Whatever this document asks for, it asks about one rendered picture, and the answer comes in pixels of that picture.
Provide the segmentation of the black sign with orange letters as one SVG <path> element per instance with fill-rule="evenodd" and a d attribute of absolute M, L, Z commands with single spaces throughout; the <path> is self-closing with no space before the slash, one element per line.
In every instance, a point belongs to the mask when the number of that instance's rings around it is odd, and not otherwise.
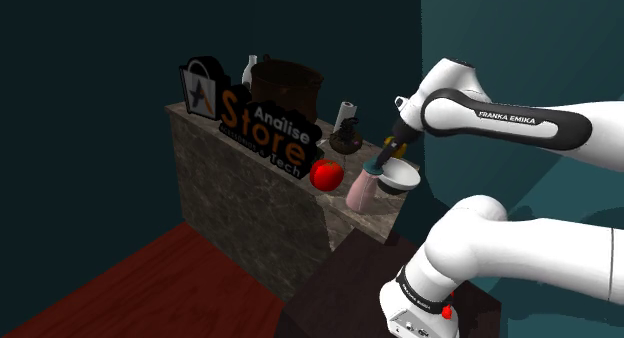
<path fill-rule="evenodd" d="M 319 159 L 321 128 L 274 101 L 254 101 L 212 56 L 193 57 L 179 67 L 186 111 L 219 123 L 219 131 L 301 179 Z"/>

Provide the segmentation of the yellow object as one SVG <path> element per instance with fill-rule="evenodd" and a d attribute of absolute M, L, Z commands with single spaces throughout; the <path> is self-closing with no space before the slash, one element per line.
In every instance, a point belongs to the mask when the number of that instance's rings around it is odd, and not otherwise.
<path fill-rule="evenodd" d="M 393 136 L 389 136 L 384 140 L 384 145 L 383 147 L 386 147 L 387 145 L 390 144 L 390 142 L 394 139 Z M 392 157 L 393 158 L 397 158 L 397 159 L 401 159 L 405 152 L 407 150 L 407 144 L 403 143 L 402 145 L 400 145 L 393 153 L 392 153 Z"/>

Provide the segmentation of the marble counter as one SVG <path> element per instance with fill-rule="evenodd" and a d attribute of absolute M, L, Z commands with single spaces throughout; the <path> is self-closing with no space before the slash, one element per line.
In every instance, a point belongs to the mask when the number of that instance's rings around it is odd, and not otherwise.
<path fill-rule="evenodd" d="M 388 239 L 405 195 L 377 191 L 363 214 L 345 203 L 379 147 L 365 143 L 343 157 L 323 144 L 325 157 L 345 169 L 341 185 L 324 193 L 222 134 L 218 122 L 188 113 L 183 103 L 165 110 L 183 218 L 279 299 L 290 300 L 353 229 L 380 243 Z"/>

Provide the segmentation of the dark brown pot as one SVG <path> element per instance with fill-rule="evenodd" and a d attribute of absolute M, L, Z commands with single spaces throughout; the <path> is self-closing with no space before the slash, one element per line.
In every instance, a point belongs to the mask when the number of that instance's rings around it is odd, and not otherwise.
<path fill-rule="evenodd" d="M 263 61 L 251 68 L 251 75 L 254 101 L 274 101 L 284 110 L 296 110 L 309 122 L 316 122 L 317 98 L 324 81 L 318 71 L 265 54 Z"/>

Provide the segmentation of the white paper towel roll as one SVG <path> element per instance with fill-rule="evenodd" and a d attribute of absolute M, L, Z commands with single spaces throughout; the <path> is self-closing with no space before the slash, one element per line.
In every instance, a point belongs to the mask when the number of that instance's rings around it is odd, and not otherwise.
<path fill-rule="evenodd" d="M 343 101 L 340 104 L 333 131 L 337 132 L 341 128 L 342 122 L 345 119 L 353 118 L 356 115 L 356 111 L 357 111 L 356 105 L 348 101 Z"/>

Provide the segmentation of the pink bottle with teal cap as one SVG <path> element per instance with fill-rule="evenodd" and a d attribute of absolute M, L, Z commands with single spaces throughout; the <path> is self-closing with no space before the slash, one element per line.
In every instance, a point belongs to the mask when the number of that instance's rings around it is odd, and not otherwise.
<path fill-rule="evenodd" d="M 376 165 L 376 159 L 366 161 L 362 171 L 351 185 L 346 197 L 346 206 L 357 213 L 365 213 L 374 199 L 377 180 L 383 174 L 383 169 Z"/>

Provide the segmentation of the dark figure on round base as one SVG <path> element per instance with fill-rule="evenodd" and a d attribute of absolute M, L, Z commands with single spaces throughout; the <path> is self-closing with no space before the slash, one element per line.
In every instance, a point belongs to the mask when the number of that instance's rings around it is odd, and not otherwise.
<path fill-rule="evenodd" d="M 355 130 L 358 123 L 359 119 L 356 117 L 342 120 L 340 128 L 329 138 L 330 146 L 334 151 L 342 155 L 351 155 L 362 147 L 363 139 Z"/>

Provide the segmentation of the red tomato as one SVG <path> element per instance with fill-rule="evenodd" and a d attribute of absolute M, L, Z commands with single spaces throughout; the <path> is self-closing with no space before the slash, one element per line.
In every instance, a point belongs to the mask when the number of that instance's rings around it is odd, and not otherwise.
<path fill-rule="evenodd" d="M 316 161 L 309 173 L 311 184 L 320 191 L 335 190 L 343 181 L 344 170 L 340 164 L 328 159 Z"/>

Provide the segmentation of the white vase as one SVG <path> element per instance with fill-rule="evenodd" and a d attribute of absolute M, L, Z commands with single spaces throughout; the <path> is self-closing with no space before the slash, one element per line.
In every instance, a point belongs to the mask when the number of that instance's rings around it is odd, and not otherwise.
<path fill-rule="evenodd" d="M 251 86 L 252 86 L 252 68 L 257 64 L 257 56 L 256 55 L 249 55 L 248 56 L 248 62 L 246 67 L 243 70 L 242 76 L 241 76 L 241 83 L 248 89 L 251 90 Z"/>

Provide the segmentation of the white bowl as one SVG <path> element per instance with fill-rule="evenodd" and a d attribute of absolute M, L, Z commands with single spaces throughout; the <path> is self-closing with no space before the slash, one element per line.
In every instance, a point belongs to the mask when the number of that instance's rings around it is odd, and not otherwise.
<path fill-rule="evenodd" d="M 390 158 L 383 165 L 378 187 L 387 194 L 400 195 L 416 188 L 421 182 L 418 170 L 403 159 Z"/>

